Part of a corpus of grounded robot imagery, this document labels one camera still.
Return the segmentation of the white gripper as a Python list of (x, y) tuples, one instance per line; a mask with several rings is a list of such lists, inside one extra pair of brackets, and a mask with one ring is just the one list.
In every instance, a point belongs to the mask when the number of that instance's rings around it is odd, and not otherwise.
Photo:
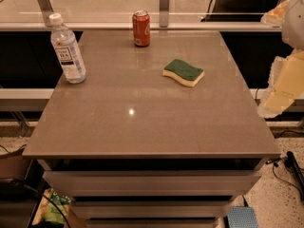
[[(266, 12), (260, 22), (273, 27), (282, 25), (283, 42), (304, 49), (304, 0), (285, 0)], [(262, 118), (274, 118), (303, 92), (304, 51), (294, 51), (287, 58), (275, 57), (257, 113)]]

